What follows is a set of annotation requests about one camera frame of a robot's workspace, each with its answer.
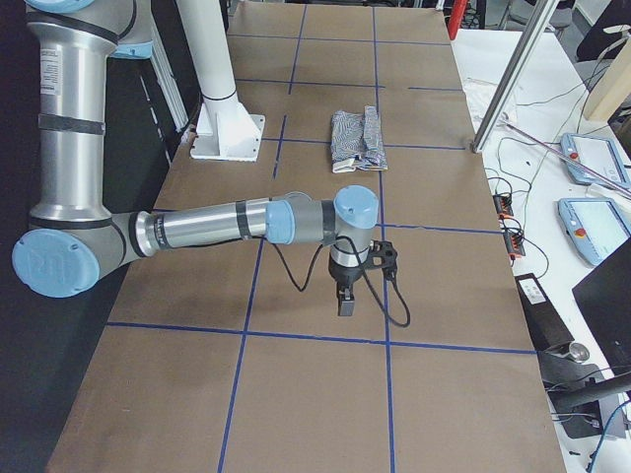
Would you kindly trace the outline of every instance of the brown cardboard table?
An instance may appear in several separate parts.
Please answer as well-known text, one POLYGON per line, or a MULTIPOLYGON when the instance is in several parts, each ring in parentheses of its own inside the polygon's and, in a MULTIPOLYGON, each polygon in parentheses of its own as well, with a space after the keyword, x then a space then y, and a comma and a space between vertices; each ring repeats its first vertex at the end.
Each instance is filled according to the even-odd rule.
MULTIPOLYGON (((338 318, 326 256, 298 294, 258 240, 135 262, 48 470, 563 471, 442 13, 244 3, 229 45, 259 158, 181 147, 156 208, 365 185, 411 326, 361 282, 338 318), (331 115, 367 104, 389 169, 333 174, 331 115)), ((313 250, 284 249, 298 274, 313 250)))

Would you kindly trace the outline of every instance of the red object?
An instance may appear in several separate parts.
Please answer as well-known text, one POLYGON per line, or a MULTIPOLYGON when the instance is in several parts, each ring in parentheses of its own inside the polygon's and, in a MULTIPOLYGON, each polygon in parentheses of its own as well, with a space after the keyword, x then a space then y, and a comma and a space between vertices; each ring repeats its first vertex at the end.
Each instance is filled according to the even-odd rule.
POLYGON ((457 30, 462 23, 462 17, 464 16, 464 10, 466 10, 467 0, 455 0, 452 7, 452 15, 450 16, 450 22, 447 25, 447 32, 450 34, 450 39, 456 39, 457 30))

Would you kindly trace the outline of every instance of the white mounting bracket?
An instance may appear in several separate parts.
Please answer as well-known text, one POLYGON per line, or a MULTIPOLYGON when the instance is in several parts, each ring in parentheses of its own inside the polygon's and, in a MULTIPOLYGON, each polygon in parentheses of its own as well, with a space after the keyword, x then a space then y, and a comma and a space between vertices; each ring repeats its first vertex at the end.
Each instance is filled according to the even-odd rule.
POLYGON ((221 111, 215 111, 214 117, 211 118, 206 103, 202 104, 195 131, 197 138, 190 150, 193 158, 256 161, 265 126, 265 116, 247 113, 245 107, 239 102, 236 103, 236 110, 237 116, 234 116, 234 113, 222 114, 221 111), (212 126, 211 120, 216 123, 216 126, 212 126))

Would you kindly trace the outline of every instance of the patterned cloth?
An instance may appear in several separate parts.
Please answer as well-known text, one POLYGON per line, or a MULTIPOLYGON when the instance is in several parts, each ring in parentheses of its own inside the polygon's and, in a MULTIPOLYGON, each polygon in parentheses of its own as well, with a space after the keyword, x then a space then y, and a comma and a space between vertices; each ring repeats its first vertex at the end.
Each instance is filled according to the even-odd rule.
POLYGON ((386 170, 382 123, 377 109, 366 106, 364 113, 333 113, 331 154, 333 172, 386 170))

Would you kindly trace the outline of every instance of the blue tape line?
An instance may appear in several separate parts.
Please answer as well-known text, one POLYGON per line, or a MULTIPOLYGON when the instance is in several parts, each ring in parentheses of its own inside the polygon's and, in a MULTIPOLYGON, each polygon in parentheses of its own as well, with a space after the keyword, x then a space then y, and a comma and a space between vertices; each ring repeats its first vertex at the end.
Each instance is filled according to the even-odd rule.
POLYGON ((283 149, 283 136, 285 135, 285 124, 287 123, 287 115, 283 115, 283 124, 280 127, 280 139, 278 140, 278 148, 276 148, 276 163, 274 163, 274 171, 272 178, 278 175, 278 167, 280 166, 280 152, 283 149))
POLYGON ((408 87, 409 91, 442 91, 442 92, 462 92, 462 89, 450 89, 446 87, 408 87))
POLYGON ((226 33, 226 36, 235 37, 260 37, 265 39, 298 39, 296 36, 282 36, 274 34, 247 34, 247 33, 226 33))
MULTIPOLYGON (((240 37, 259 37, 265 39, 301 39, 308 41, 340 41, 340 42, 375 42, 373 39, 344 39, 341 37, 299 37, 299 36, 283 36, 274 34, 227 34, 227 36, 240 37)), ((394 41, 394 40, 378 40, 378 44, 417 44, 421 46, 451 46, 448 42, 431 42, 431 41, 394 41)))
POLYGON ((247 313, 245 314, 244 332, 241 337, 241 346, 239 347, 239 358, 237 360, 237 369, 235 370, 235 378, 233 380, 233 390, 230 395, 230 404, 228 406, 228 417, 226 418, 226 427, 224 428, 224 439, 221 445, 221 454, 219 456, 219 464, 217 472, 222 473, 224 470, 224 461, 226 460, 226 448, 228 446, 228 437, 230 435, 230 426, 233 420, 233 412, 235 410, 235 400, 237 398, 237 388, 239 387, 239 377, 241 375, 241 366, 244 360, 245 339, 247 338, 247 328, 249 327, 249 317, 251 316, 252 306, 254 304, 254 294, 256 293, 256 282, 258 279, 258 270, 260 268, 261 255, 263 254, 262 239, 258 244, 258 254, 256 255, 256 265, 254 266, 254 274, 252 276, 252 286, 249 291, 249 301, 247 302, 247 313))
POLYGON ((372 9, 373 13, 373 50, 375 54, 375 107, 377 113, 379 113, 379 67, 377 58, 377 21, 375 20, 375 8, 372 9))
POLYGON ((384 144, 384 148, 411 148, 411 149, 419 149, 419 150, 454 150, 454 151, 464 151, 466 148, 463 146, 433 146, 433 145, 386 145, 384 144))
MULTIPOLYGON (((235 79, 236 82, 254 82, 261 84, 288 84, 299 86, 328 86, 328 87, 374 87, 368 84, 342 84, 336 82, 303 82, 303 81, 279 81, 276 79, 235 79)), ((380 89, 385 89, 386 86, 379 86, 380 89)))
POLYGON ((513 348, 470 347, 466 345, 442 345, 435 343, 390 342, 394 347, 429 348, 433 350, 452 350, 458 352, 508 353, 514 355, 536 355, 534 350, 518 350, 513 348))
MULTIPOLYGON (((328 337, 328 336, 315 336, 315 335, 303 335, 300 333, 277 333, 277 332, 261 332, 261 331, 243 331, 229 328, 212 328, 212 327, 197 327, 187 325, 166 325, 159 323, 138 323, 138 322, 107 322, 105 325, 109 327, 127 327, 127 328, 146 328, 150 330, 172 330, 182 332, 202 332, 202 333, 219 333, 224 335, 247 335, 254 337, 269 337, 269 338, 290 338, 298 340, 313 340, 323 342, 337 342, 337 343, 356 343, 356 344, 370 344, 370 345, 386 345, 387 340, 371 340, 365 338, 345 338, 345 337, 328 337)), ((396 342, 389 341, 390 346, 407 347, 407 348, 423 348, 431 350, 452 350, 461 352, 485 352, 485 353, 509 353, 518 355, 536 355, 534 350, 520 350, 513 348, 493 348, 493 347, 473 347, 467 345, 446 345, 435 343, 421 343, 421 342, 396 342)))
POLYGON ((167 325, 162 323, 138 323, 138 322, 107 322, 108 327, 151 328, 155 330, 174 330, 181 332, 223 333, 231 335, 243 335, 242 330, 230 328, 195 327, 187 325, 167 325))
POLYGON ((430 232, 456 232, 464 234, 502 235, 500 230, 456 229, 449 227, 427 227, 425 225, 378 224, 391 229, 428 230, 430 232))
POLYGON ((430 42, 430 41, 378 41, 380 44, 418 44, 422 46, 451 46, 448 42, 430 42))
POLYGON ((285 138, 285 141, 288 143, 309 143, 312 145, 330 145, 330 141, 319 141, 319 140, 301 140, 297 138, 285 138))
POLYGON ((294 86, 294 76, 296 75, 296 64, 298 64, 298 51, 300 50, 300 41, 303 36, 303 28, 305 27, 305 17, 307 16, 307 4, 303 8, 303 19, 300 21, 300 31, 298 33, 298 43, 296 44, 296 54, 294 55, 294 66, 292 67, 292 77, 290 79, 288 95, 292 95, 292 88, 294 86))
POLYGON ((344 39, 342 37, 303 37, 308 41, 373 42, 372 39, 344 39))
POLYGON ((294 340, 313 340, 318 342, 341 342, 341 343, 357 343, 368 345, 384 345, 383 340, 371 340, 368 338, 345 338, 345 337, 328 337, 317 335, 304 335, 300 333, 277 333, 277 332, 252 332, 247 333, 251 337, 268 337, 268 338, 288 338, 294 340))
MULTIPOLYGON (((384 194, 384 173, 379 171, 379 195, 381 205, 381 221, 380 225, 382 231, 382 240, 386 239, 386 198, 384 194)), ((389 300, 387 296, 387 281, 382 279, 383 283, 383 295, 384 295, 384 307, 389 313, 389 300)), ((385 333, 386 333, 386 391, 387 391, 387 431, 388 431, 388 445, 390 451, 390 473, 396 472, 396 450, 394 448, 394 408, 393 408, 393 392, 392 392, 392 357, 390 349, 390 327, 389 322, 384 318, 385 333)))

